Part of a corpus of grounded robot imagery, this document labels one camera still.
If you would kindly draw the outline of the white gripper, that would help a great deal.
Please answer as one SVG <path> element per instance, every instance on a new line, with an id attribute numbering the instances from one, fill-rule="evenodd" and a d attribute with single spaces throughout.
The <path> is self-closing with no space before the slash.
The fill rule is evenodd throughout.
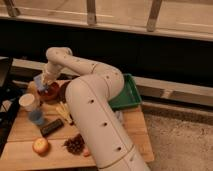
<path id="1" fill-rule="evenodd" d="M 50 85 L 58 77 L 57 68 L 53 64 L 46 64 L 42 72 L 42 83 Z"/>

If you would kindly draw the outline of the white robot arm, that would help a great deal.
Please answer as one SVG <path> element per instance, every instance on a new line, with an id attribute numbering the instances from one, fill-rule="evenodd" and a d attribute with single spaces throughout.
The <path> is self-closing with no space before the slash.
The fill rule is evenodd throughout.
<path id="1" fill-rule="evenodd" d="M 55 81 L 64 67 L 79 74 L 68 84 L 65 98 L 98 170 L 150 171 L 109 106 L 124 87 L 122 72 L 102 62 L 75 57 L 66 47 L 51 47 L 46 57 L 43 83 Z"/>

